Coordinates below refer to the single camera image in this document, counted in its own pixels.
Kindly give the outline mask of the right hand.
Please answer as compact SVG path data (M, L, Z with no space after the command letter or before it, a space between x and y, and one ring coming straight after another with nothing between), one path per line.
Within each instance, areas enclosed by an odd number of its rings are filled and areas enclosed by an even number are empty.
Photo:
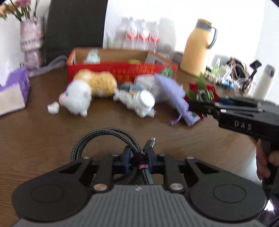
M270 177L270 169L267 164L271 163L274 166L279 165L279 152L273 151L269 155L264 153L262 149L261 140L257 141L256 145L256 164L257 164L257 176L260 180Z

